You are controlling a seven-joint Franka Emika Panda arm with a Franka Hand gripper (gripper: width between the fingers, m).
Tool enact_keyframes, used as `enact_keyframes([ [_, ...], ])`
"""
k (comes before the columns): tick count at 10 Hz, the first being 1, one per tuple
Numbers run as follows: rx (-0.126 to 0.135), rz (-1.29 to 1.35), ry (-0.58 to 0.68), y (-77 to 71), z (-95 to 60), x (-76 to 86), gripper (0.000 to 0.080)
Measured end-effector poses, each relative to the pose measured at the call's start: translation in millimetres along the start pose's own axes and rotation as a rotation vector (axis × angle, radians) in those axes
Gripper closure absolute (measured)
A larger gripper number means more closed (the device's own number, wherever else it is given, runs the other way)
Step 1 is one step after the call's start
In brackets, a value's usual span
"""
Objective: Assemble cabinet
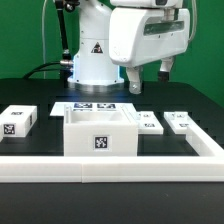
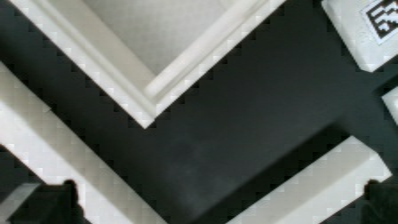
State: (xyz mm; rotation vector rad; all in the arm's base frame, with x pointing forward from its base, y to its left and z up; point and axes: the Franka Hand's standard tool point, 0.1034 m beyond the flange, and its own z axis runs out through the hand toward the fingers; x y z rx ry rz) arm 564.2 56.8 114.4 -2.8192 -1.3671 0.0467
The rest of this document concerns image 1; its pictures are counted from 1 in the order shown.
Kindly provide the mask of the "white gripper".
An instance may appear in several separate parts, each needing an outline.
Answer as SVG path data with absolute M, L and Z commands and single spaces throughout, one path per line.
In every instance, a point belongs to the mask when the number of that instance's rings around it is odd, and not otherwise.
M 109 56 L 114 64 L 126 69 L 129 91 L 140 94 L 140 65 L 161 60 L 158 80 L 168 82 L 175 62 L 174 55 L 184 53 L 188 46 L 190 14 L 160 9 L 117 7 L 112 11 L 109 27 Z

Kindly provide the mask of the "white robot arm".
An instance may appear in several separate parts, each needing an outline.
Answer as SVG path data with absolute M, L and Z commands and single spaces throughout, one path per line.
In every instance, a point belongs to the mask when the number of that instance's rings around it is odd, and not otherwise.
M 72 61 L 68 86 L 88 92 L 119 88 L 124 67 L 129 91 L 142 89 L 142 66 L 160 60 L 159 75 L 167 77 L 174 57 L 189 43 L 190 13 L 183 0 L 82 0 L 80 45 Z

